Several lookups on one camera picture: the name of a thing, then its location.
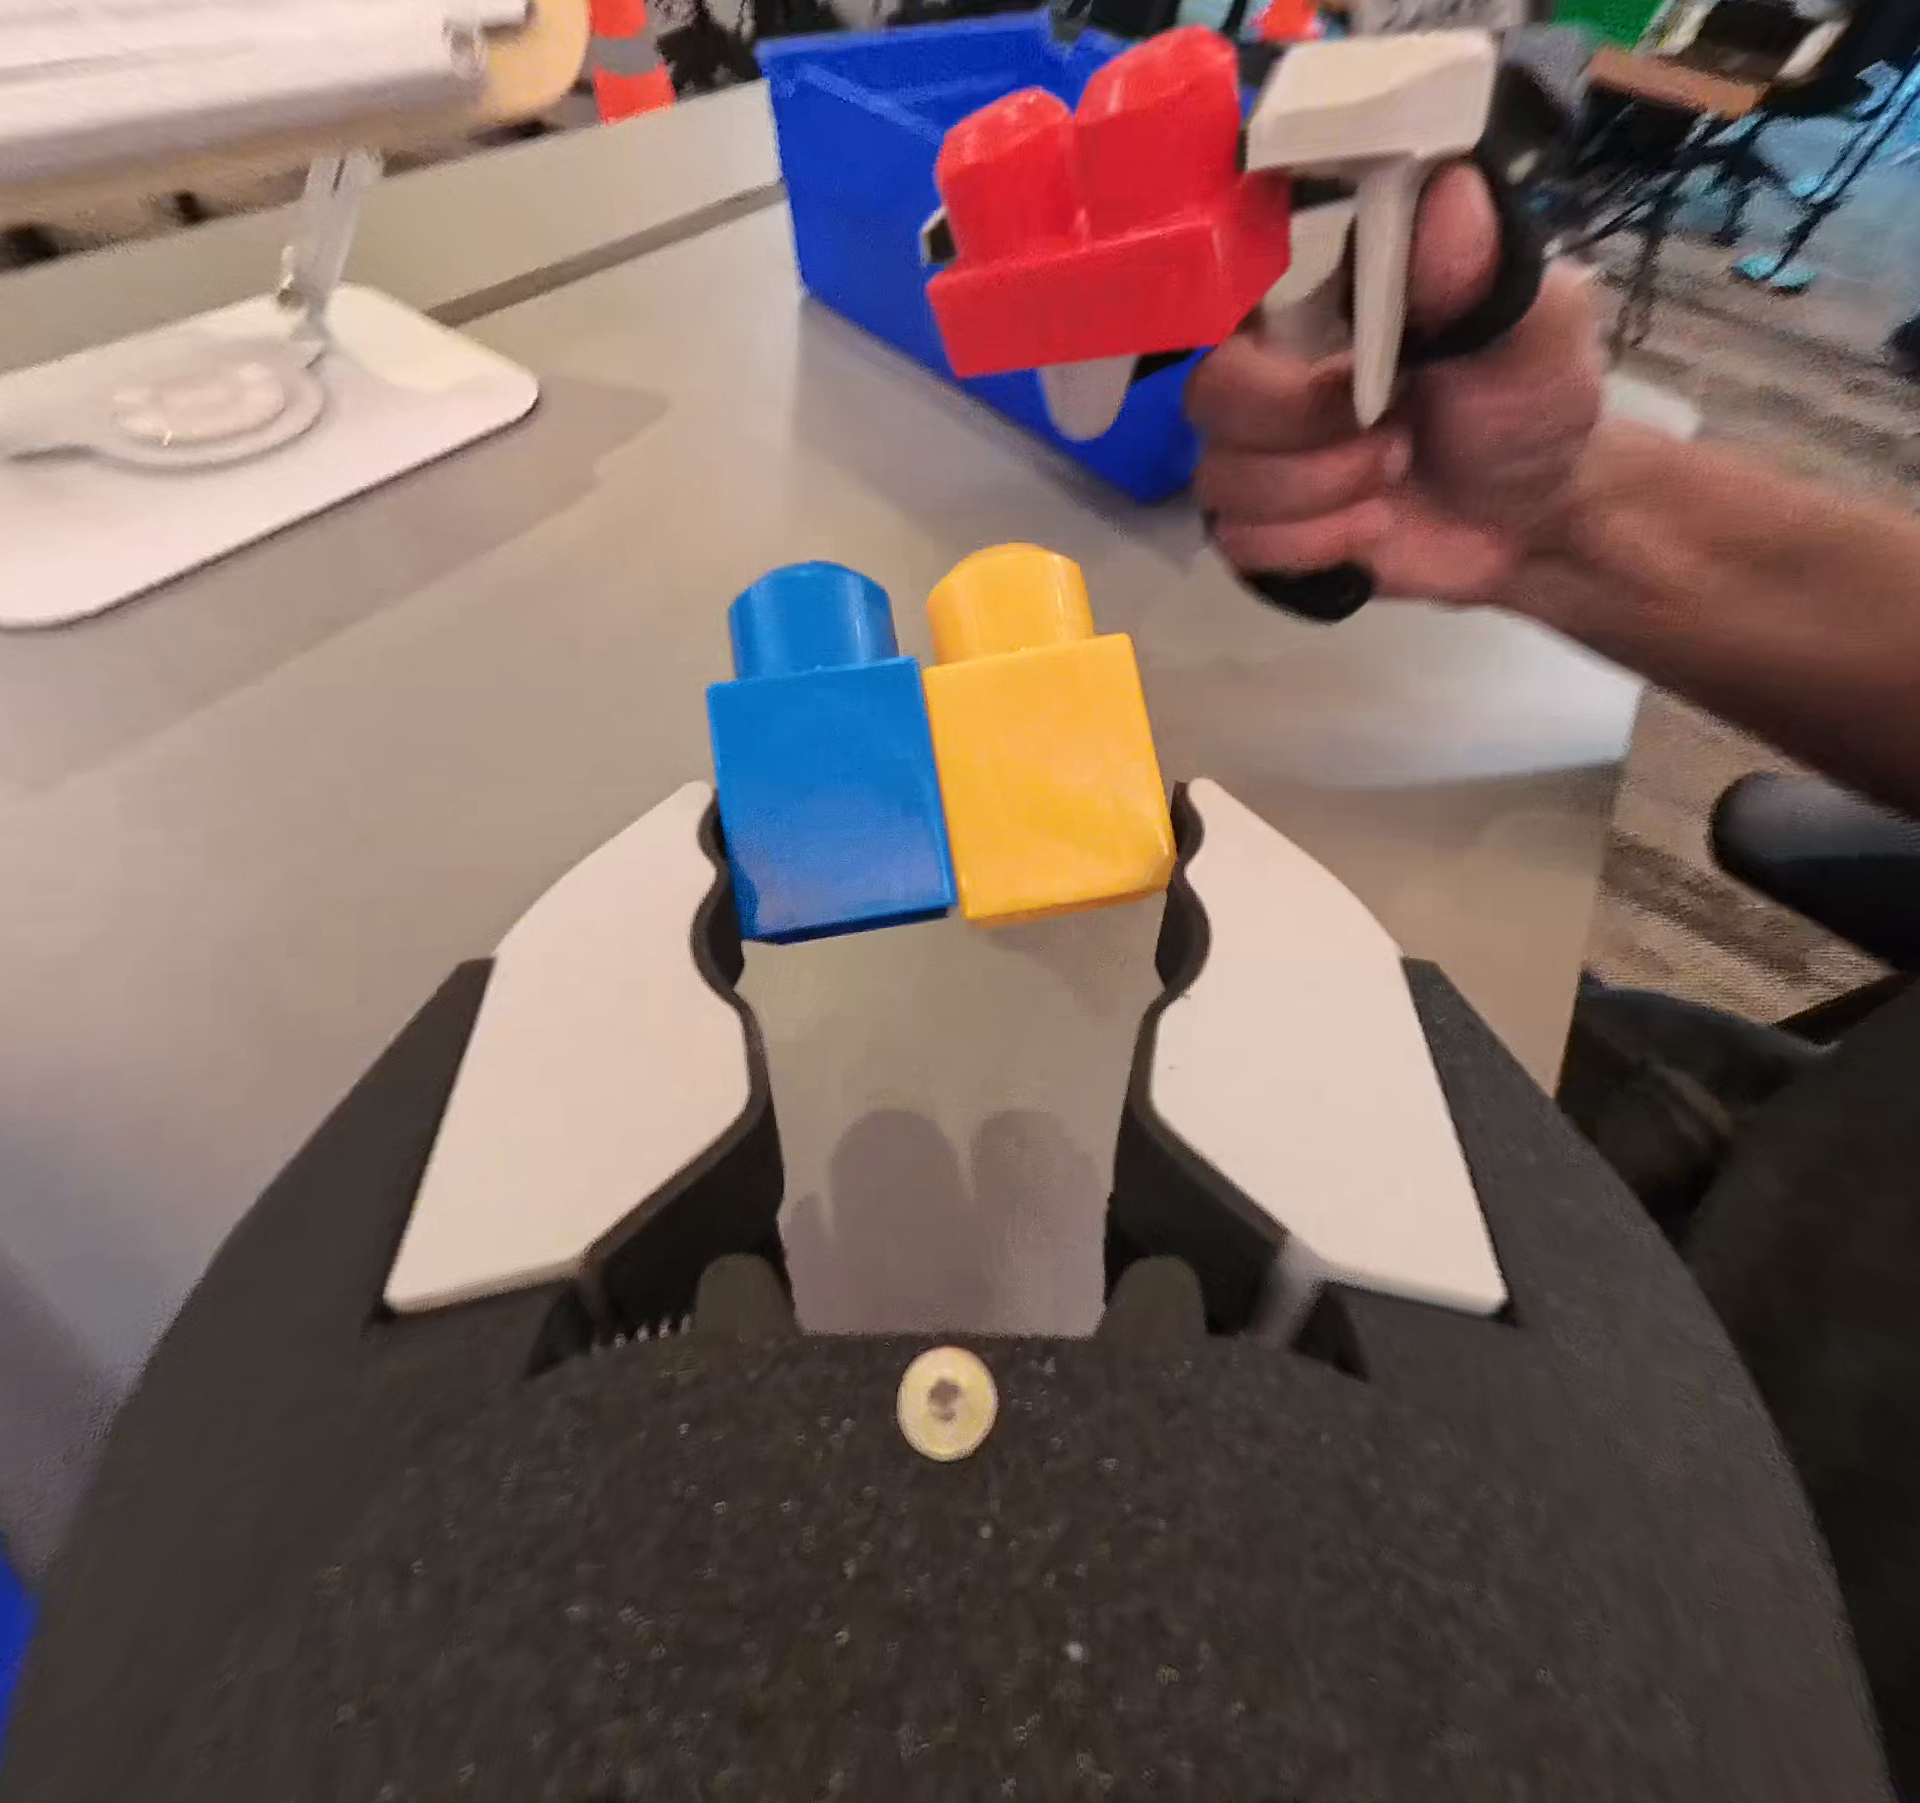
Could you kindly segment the person's right forearm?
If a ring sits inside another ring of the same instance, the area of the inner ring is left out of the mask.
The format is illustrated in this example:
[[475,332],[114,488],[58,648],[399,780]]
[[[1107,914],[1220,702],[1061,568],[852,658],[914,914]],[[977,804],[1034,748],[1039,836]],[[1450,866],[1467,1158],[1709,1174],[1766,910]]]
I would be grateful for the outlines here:
[[1550,628],[1915,816],[1913,510],[1607,422],[1531,574]]

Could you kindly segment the red two-stud block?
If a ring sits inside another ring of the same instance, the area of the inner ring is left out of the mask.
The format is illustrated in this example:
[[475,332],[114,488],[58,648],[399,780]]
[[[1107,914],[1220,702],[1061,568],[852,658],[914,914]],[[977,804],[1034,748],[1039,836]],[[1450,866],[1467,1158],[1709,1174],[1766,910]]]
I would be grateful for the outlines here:
[[1142,40],[1076,104],[1019,88],[932,164],[950,254],[926,302],[954,376],[1211,348],[1289,262],[1292,184],[1241,166],[1233,46]]

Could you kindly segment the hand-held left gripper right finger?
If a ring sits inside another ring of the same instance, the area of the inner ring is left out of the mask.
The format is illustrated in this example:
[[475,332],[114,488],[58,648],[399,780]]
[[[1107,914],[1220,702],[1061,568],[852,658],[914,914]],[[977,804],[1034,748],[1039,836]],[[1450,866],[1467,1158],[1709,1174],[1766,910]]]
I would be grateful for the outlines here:
[[1499,1318],[1507,1284],[1400,946],[1220,784],[1180,784],[1170,820],[1107,1294],[1170,1258],[1216,1336],[1308,1336],[1332,1288]]

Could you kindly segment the blue toy block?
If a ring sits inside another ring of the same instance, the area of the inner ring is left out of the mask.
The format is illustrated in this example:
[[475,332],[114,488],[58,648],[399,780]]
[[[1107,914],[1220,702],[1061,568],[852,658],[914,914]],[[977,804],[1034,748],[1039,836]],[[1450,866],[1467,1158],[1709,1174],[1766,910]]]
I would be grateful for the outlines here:
[[731,600],[728,636],[706,722],[739,934],[793,946],[948,916],[922,666],[888,592],[837,564],[774,568]]

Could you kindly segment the black office chair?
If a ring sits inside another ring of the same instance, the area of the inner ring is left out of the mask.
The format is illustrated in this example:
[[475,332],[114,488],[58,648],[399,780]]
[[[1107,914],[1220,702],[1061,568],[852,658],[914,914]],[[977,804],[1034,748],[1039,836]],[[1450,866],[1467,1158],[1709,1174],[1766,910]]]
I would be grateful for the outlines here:
[[1778,1022],[1834,1046],[1917,976],[1917,824],[1824,782],[1755,772],[1711,808],[1716,866],[1857,952],[1886,976]]

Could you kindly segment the wooden table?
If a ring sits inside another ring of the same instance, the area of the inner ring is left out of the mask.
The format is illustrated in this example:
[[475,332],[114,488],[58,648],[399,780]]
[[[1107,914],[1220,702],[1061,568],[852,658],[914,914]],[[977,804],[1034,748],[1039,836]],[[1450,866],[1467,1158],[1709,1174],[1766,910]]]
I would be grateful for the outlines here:
[[1623,100],[1707,122],[1739,122],[1763,106],[1767,78],[1735,78],[1672,54],[1604,44],[1586,66],[1586,84]]

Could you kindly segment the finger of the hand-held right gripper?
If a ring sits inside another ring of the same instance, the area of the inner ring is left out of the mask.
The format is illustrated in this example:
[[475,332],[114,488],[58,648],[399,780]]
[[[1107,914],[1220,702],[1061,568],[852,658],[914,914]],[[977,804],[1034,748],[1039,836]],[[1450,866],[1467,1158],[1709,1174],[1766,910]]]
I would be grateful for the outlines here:
[[1129,396],[1127,360],[1085,360],[1041,368],[1048,422],[1068,442],[1091,442],[1119,418]]
[[1487,32],[1313,40],[1268,70],[1243,126],[1246,174],[1327,176],[1377,162],[1445,162],[1476,148],[1499,46]]

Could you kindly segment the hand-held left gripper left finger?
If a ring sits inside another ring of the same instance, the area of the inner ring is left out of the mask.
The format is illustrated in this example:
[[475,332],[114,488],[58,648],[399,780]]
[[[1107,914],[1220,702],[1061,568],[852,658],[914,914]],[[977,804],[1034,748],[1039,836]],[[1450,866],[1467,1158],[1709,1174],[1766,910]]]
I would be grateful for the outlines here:
[[707,1268],[787,1282],[784,1162],[711,786],[552,884],[492,954],[384,1304],[571,1294],[605,1336],[696,1308]]

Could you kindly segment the person's right hand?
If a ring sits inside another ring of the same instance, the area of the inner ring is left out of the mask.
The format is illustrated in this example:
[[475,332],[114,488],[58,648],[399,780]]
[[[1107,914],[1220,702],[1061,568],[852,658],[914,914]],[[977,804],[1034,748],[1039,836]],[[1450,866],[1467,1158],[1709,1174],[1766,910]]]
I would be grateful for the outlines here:
[[1540,268],[1522,318],[1456,356],[1402,368],[1360,424],[1351,358],[1308,360],[1252,322],[1186,388],[1193,500],[1246,588],[1295,616],[1354,596],[1499,602],[1570,514],[1601,420],[1598,314],[1581,270]]

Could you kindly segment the grey desk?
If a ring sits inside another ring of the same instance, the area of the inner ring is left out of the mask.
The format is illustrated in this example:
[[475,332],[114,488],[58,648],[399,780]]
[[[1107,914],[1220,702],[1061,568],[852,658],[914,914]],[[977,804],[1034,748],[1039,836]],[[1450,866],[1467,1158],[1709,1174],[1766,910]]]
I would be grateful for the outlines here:
[[3,1533],[34,1575],[212,1252],[452,970],[706,778],[726,610],[1079,564],[1157,756],[1441,966],[1552,1086],[1639,686],[1506,616],[1340,628],[805,302],[758,86],[387,180],[353,276],[539,378],[506,434],[111,616],[3,638]]

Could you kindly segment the yellow one-stud block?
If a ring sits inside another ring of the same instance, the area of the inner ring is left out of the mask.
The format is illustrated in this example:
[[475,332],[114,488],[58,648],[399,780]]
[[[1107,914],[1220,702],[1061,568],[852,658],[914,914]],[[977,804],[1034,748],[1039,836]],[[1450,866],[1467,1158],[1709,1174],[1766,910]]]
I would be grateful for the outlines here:
[[1023,924],[1164,892],[1175,844],[1133,640],[1079,566],[988,546],[926,598],[923,704],[958,910]]

